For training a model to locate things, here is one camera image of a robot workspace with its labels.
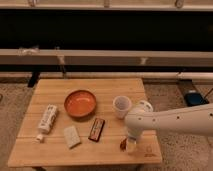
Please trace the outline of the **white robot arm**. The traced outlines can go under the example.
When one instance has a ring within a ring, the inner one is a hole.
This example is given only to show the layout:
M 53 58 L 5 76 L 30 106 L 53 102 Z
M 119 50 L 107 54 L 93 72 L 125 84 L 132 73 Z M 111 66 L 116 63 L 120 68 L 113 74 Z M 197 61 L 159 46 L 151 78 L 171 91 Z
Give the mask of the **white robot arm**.
M 141 134 L 147 130 L 213 137 L 213 104 L 155 112 L 149 102 L 141 100 L 126 114 L 124 122 L 123 147 L 129 153 L 136 149 Z

